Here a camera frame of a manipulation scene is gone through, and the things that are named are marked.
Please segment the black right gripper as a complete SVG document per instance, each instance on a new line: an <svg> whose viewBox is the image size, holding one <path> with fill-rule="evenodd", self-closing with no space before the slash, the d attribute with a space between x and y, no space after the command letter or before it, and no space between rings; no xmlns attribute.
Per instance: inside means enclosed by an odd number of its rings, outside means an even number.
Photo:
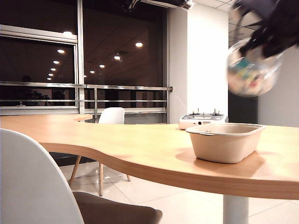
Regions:
<svg viewBox="0 0 299 224"><path fill-rule="evenodd" d="M277 55L299 43L298 11L276 11L253 35L239 41L241 56L258 48L265 58Z"/></svg>

